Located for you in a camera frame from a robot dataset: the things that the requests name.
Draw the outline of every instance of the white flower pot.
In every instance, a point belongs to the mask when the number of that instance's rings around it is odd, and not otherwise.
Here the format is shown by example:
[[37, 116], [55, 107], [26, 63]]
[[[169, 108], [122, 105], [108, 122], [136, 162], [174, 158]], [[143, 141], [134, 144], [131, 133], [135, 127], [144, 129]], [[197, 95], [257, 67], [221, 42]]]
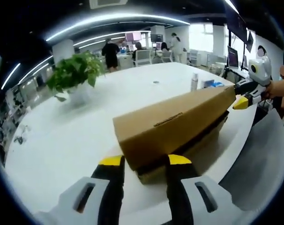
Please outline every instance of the white flower pot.
[[87, 82], [69, 89], [69, 99], [73, 105], [87, 104], [91, 100], [91, 87]]

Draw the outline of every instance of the plastic bottle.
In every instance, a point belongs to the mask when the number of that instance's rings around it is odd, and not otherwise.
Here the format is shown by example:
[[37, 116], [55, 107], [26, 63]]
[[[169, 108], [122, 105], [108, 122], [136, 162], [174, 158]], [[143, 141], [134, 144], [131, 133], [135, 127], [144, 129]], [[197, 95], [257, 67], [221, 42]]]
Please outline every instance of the plastic bottle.
[[191, 91], [197, 90], [198, 85], [198, 74], [194, 73], [191, 80]]

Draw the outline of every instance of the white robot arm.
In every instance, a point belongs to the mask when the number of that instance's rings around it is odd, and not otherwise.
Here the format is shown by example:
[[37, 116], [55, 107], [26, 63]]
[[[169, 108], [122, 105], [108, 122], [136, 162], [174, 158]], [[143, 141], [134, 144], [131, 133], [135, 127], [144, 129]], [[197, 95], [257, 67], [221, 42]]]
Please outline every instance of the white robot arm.
[[238, 82], [235, 86], [236, 94], [244, 94], [233, 106], [234, 109], [246, 109], [262, 100], [261, 95], [270, 84], [271, 61], [267, 56], [249, 60], [249, 78]]

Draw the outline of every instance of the black shirt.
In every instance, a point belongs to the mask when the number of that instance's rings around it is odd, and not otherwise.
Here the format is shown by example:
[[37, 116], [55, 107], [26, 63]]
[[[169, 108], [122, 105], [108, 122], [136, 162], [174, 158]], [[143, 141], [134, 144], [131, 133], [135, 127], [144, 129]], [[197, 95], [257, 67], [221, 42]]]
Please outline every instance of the black shirt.
[[105, 58], [115, 57], [120, 51], [119, 47], [114, 43], [107, 43], [102, 49], [102, 55]]

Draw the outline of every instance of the white table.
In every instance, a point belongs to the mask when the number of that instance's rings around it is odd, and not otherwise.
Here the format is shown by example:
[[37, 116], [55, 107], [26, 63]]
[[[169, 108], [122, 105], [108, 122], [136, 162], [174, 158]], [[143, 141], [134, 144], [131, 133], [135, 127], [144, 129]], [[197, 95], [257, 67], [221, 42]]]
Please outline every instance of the white table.
[[222, 67], [226, 66], [226, 62], [216, 62], [215, 64], [222, 66]]
[[[6, 172], [30, 212], [49, 211], [59, 195], [84, 176], [90, 177], [105, 156], [120, 154], [112, 118], [190, 91], [193, 72], [199, 79], [215, 79], [209, 72], [180, 63], [134, 67], [97, 79], [91, 104], [71, 109], [68, 102], [51, 98], [23, 119], [30, 126], [23, 145], [12, 143]], [[256, 106], [234, 111], [216, 143], [206, 146], [195, 166], [210, 162], [204, 174], [216, 182], [226, 175], [248, 137]], [[162, 224], [171, 220], [166, 185], [142, 185], [125, 165], [124, 198], [120, 224]]]

